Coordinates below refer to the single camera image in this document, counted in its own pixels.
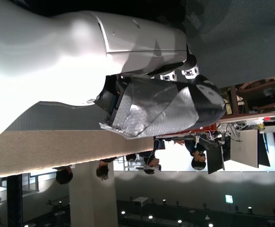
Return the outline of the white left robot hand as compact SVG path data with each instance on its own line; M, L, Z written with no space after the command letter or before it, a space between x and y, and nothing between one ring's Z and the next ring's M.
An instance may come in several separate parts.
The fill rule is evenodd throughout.
M100 127L126 139L209 126L225 114L202 75L155 79L188 63L186 35L141 18L96 11L44 17L0 0L0 134L33 105L96 104Z

